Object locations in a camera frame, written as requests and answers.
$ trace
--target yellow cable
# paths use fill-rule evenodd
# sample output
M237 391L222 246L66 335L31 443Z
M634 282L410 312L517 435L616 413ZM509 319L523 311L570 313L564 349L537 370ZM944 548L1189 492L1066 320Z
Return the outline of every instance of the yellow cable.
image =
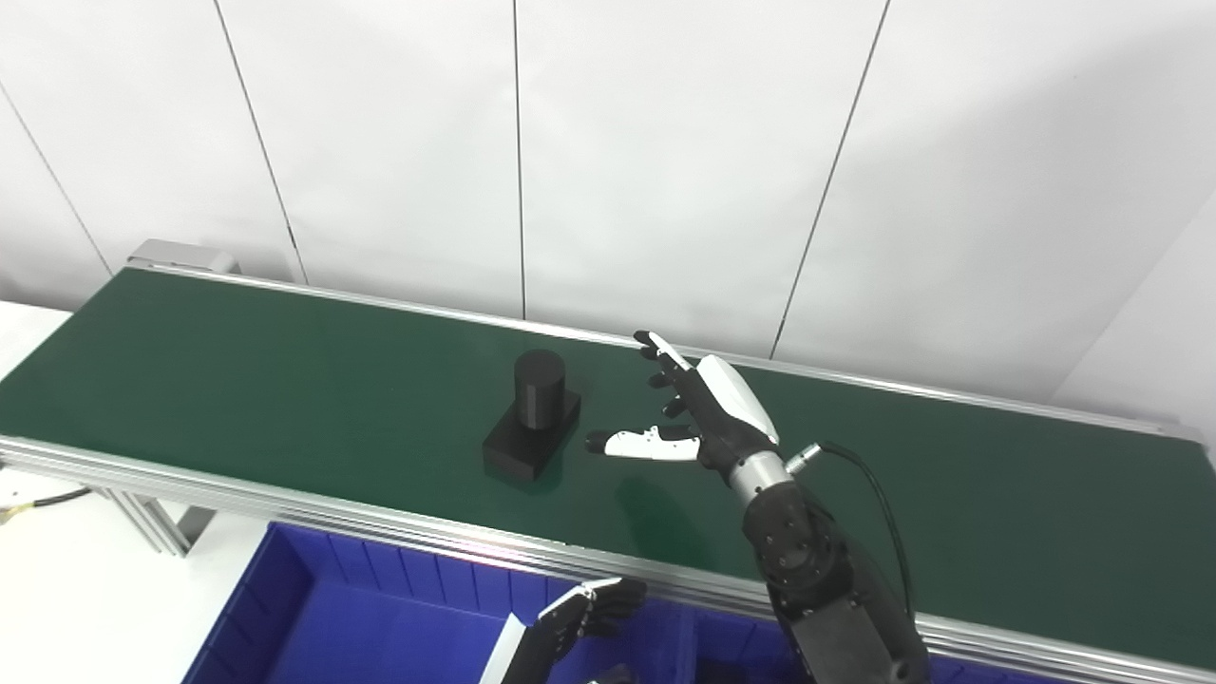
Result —
M9 506L7 509L0 510L0 525L9 522L15 515L28 511L32 508L34 508L34 501L17 504L16 506Z

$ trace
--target white floor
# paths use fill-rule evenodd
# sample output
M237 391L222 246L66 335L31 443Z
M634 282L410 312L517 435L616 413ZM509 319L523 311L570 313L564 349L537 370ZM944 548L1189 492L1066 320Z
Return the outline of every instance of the white floor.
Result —
M66 318L0 302L0 377ZM0 506L74 488L0 470ZM221 512L182 560L96 494L13 517L0 526L0 682L180 682L264 531Z

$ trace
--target black cable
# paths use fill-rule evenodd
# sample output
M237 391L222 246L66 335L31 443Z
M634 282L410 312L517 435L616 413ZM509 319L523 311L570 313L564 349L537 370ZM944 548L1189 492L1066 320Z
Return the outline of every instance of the black cable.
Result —
M895 546L895 559L900 565L900 581L903 584L903 610L907 611L908 617L914 618L916 611L912 610L912 573L908 571L907 554L903 553L903 539L900 537L899 527L895 526L895 514L891 512L891 504L886 500L883 486L878 483L874 471L869 470L866 461L855 452L833 442L820 442L820 448L827 454L840 456L866 473L866 480L869 481L869 487L874 490L874 497L878 498L878 505L883 509L883 517L886 518L886 532L891 536L891 544Z
M62 504L64 501L71 501L72 499L79 499L80 497L84 497L89 492L92 492L92 489L89 489L88 487L84 487L84 488L77 489L75 492L68 492L67 494L60 494L58 497L47 497L45 499L35 499L34 500L34 508L35 509L40 509L43 506L52 506L55 504Z

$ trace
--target white wall panel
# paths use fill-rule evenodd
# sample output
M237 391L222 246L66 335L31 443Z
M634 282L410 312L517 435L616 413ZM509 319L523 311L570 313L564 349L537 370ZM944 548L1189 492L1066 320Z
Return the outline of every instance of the white wall panel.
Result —
M1216 444L1216 194L1053 403L1181 422Z
M901 0L777 358L1043 400L1216 187L1216 5Z
M298 276L212 2L0 2L0 80L111 267L161 237Z
M511 1L221 7L309 280L518 316Z
M528 318L769 353L879 0L518 0Z
M108 277L0 94L0 299L74 309Z

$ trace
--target black cylinder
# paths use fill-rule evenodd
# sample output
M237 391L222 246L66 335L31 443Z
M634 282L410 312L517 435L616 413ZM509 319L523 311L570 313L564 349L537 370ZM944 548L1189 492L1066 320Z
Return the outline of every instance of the black cylinder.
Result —
M516 359L516 417L524 427L548 430L562 420L565 361L548 349Z

